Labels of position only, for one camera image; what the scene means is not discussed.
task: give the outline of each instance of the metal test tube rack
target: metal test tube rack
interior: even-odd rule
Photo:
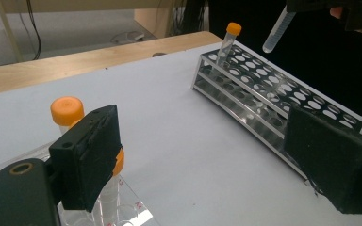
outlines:
[[[357,132],[362,128],[362,121],[253,51],[233,45],[223,65],[217,65],[218,51],[200,56],[192,88],[228,112],[305,179],[283,148],[292,103],[319,111]]]

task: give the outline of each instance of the orange screw cap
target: orange screw cap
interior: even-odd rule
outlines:
[[[239,24],[234,23],[234,22],[231,22],[227,26],[227,32],[230,33],[231,35],[238,36],[240,34],[241,30],[242,30],[242,26],[240,26]]]
[[[57,98],[51,104],[51,113],[56,124],[70,126],[84,117],[84,107],[78,98],[65,96]]]

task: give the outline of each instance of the transparent tube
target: transparent tube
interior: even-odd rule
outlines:
[[[295,12],[287,12],[287,7],[284,7],[284,10],[281,12],[280,17],[272,28],[270,35],[263,44],[264,53],[268,54],[272,52],[275,45],[277,45],[278,41],[284,35],[284,32],[287,30],[295,14]]]
[[[64,135],[71,127],[59,126],[60,133]],[[94,226],[92,213],[85,210],[65,210],[61,202],[58,203],[58,213],[60,221],[67,226]]]
[[[217,54],[217,65],[222,66],[225,60],[228,58],[228,54],[236,38],[236,35],[233,35],[229,32],[225,34],[225,37],[222,40],[222,47],[220,47],[219,53]]]
[[[119,178],[116,175],[107,182],[93,206],[92,216],[96,226],[114,225],[118,221]]]

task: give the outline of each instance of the white table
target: white table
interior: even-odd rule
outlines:
[[[59,136],[49,105],[118,105],[122,176],[161,225],[361,225],[206,97],[196,49],[0,93],[0,163]]]

